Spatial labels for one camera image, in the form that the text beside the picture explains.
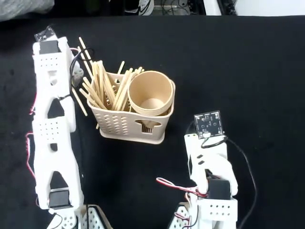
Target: black fabric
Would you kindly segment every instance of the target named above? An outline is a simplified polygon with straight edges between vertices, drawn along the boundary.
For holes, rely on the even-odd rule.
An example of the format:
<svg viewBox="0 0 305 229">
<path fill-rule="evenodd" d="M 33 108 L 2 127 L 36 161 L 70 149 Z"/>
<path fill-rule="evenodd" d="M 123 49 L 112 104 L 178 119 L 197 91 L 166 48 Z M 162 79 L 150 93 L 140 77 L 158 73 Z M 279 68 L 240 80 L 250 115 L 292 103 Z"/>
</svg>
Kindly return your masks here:
<svg viewBox="0 0 305 229">
<path fill-rule="evenodd" d="M 84 170 L 86 203 L 101 206 L 115 229 L 166 228 L 184 193 L 156 183 L 192 186 L 183 135 L 194 114 L 220 110 L 226 134 L 248 155 L 258 186 L 247 229 L 302 223 L 305 123 L 305 17 L 128 17 L 9 21 L 0 24 L 0 222 L 46 228 L 35 206 L 24 135 L 35 95 L 33 35 L 53 24 L 71 47 L 81 36 L 95 59 L 116 72 L 142 66 L 176 83 L 175 111 L 160 145 L 106 139 L 76 105 L 73 149 Z M 239 183 L 239 219 L 253 200 L 242 155 L 228 144 Z"/>
</svg>

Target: white plastic part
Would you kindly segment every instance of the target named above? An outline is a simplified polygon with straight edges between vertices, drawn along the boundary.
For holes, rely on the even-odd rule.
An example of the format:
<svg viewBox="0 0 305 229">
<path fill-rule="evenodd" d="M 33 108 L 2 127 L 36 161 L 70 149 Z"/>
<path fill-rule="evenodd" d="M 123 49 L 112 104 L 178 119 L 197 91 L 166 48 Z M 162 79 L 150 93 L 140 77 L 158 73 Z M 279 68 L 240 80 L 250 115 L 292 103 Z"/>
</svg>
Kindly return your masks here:
<svg viewBox="0 0 305 229">
<path fill-rule="evenodd" d="M 35 141 L 35 189 L 40 208 L 49 209 L 50 182 L 53 172 L 58 171 L 68 185 L 72 205 L 69 214 L 74 214 L 74 211 L 83 205 L 84 199 L 70 137 L 70 132 L 76 129 L 74 102 L 69 96 L 70 65 L 74 56 L 65 37 L 57 41 L 61 51 L 59 53 L 40 54 L 40 43 L 33 45 L 37 85 L 35 116 L 32 122 Z M 79 69 L 79 63 L 76 62 L 73 72 L 79 72 Z M 60 97 L 63 98 L 60 104 L 64 116 L 48 119 L 52 101 Z M 51 149 L 51 144 L 57 146 L 56 151 Z"/>
<path fill-rule="evenodd" d="M 221 12 L 217 0 L 203 0 L 206 15 L 220 16 Z"/>
<path fill-rule="evenodd" d="M 192 229 L 236 229 L 238 201 L 207 199 L 190 194 L 191 205 L 188 212 L 191 216 Z"/>
<path fill-rule="evenodd" d="M 206 145 L 217 143 L 223 136 L 215 136 L 208 139 Z M 208 182 L 205 170 L 209 169 L 213 175 L 219 176 L 230 182 L 231 195 L 235 196 L 238 192 L 238 184 L 235 178 L 232 165 L 227 160 L 226 143 L 207 149 L 202 149 L 204 139 L 198 139 L 197 134 L 184 136 L 186 152 L 188 156 L 190 178 L 197 184 L 200 193 L 205 194 L 208 190 Z"/>
<path fill-rule="evenodd" d="M 190 214 L 185 206 L 179 206 L 176 212 L 185 218 L 188 218 L 190 216 Z M 168 229 L 181 229 L 187 225 L 188 225 L 188 221 L 182 220 L 182 219 L 174 216 Z"/>
<path fill-rule="evenodd" d="M 61 52 L 40 54 L 40 43 L 33 45 L 33 59 L 36 73 L 37 97 L 35 103 L 35 115 L 39 119 L 48 117 L 51 103 L 54 99 L 66 97 L 70 94 L 70 64 L 74 58 L 67 38 L 58 39 L 58 47 Z M 76 129 L 74 101 L 71 97 L 60 100 L 67 117 L 70 132 Z"/>
<path fill-rule="evenodd" d="M 88 211 L 89 229 L 105 229 L 97 211 L 94 208 L 89 208 Z M 84 214 L 82 218 L 81 228 L 87 229 L 87 214 Z"/>
<path fill-rule="evenodd" d="M 87 229 L 87 208 L 85 205 L 75 211 L 66 208 L 58 210 L 56 213 L 47 229 Z M 88 215 L 89 229 L 112 229 L 99 206 L 89 205 Z"/>
<path fill-rule="evenodd" d="M 71 147 L 67 117 L 40 120 L 35 115 L 32 127 L 35 140 L 36 193 L 40 208 L 49 208 L 50 182 L 54 171 L 58 171 L 66 181 L 71 204 L 75 208 L 83 205 L 79 169 Z M 51 149 L 51 144 L 57 144 L 56 152 Z"/>
</svg>

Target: paper cup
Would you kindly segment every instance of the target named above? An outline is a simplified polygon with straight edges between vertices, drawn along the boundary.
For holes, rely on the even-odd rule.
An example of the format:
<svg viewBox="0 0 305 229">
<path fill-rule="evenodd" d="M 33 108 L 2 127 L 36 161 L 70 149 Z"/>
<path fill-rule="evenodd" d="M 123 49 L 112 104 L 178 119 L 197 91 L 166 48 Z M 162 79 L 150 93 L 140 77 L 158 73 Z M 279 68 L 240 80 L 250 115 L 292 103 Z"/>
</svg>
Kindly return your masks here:
<svg viewBox="0 0 305 229">
<path fill-rule="evenodd" d="M 139 114 L 158 116 L 173 102 L 172 81 L 163 73 L 147 71 L 137 75 L 128 87 L 132 108 Z"/>
</svg>

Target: black circuit board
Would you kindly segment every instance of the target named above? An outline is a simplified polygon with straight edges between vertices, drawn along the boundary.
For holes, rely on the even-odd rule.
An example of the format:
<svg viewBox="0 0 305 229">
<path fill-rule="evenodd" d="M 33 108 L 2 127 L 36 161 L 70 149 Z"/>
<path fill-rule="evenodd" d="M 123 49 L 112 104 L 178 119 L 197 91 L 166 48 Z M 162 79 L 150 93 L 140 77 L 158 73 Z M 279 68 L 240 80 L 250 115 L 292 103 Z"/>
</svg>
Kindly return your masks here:
<svg viewBox="0 0 305 229">
<path fill-rule="evenodd" d="M 213 111 L 194 115 L 195 126 L 199 139 L 204 138 L 204 134 L 210 133 L 211 136 L 223 135 L 223 127 L 220 119 L 220 111 Z"/>
</svg>

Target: cup rim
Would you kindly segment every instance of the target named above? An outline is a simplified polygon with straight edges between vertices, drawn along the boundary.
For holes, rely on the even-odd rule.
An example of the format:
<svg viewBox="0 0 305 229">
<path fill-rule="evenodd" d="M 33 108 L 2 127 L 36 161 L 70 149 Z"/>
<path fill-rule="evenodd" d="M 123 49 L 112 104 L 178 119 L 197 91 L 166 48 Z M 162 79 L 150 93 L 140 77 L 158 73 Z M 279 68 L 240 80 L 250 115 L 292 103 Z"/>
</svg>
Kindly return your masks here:
<svg viewBox="0 0 305 229">
<path fill-rule="evenodd" d="M 140 106 L 136 105 L 131 99 L 130 99 L 130 91 L 129 91 L 129 88 L 130 88 L 130 85 L 132 84 L 132 82 L 139 76 L 141 76 L 142 74 L 144 73 L 158 73 L 158 74 L 161 74 L 162 76 L 164 76 L 167 81 L 170 83 L 171 85 L 171 96 L 168 98 L 168 100 L 163 104 L 163 106 L 159 107 L 159 108 L 154 108 L 154 109 L 147 109 L 147 108 L 141 108 Z M 170 101 L 173 100 L 173 83 L 172 83 L 172 80 L 170 78 L 168 78 L 167 75 L 161 73 L 161 72 L 158 72 L 158 71 L 145 71 L 145 72 L 142 72 L 140 74 L 138 74 L 137 76 L 135 76 L 135 78 L 130 82 L 130 84 L 128 85 L 128 90 L 127 90 L 127 95 L 128 95 L 128 98 L 129 98 L 129 102 L 131 103 L 132 107 L 134 108 L 135 106 L 137 108 L 139 108 L 140 110 L 144 111 L 144 112 L 154 112 L 154 111 L 158 111 L 160 109 L 162 109 L 163 107 L 167 106 L 168 103 L 170 103 Z"/>
</svg>

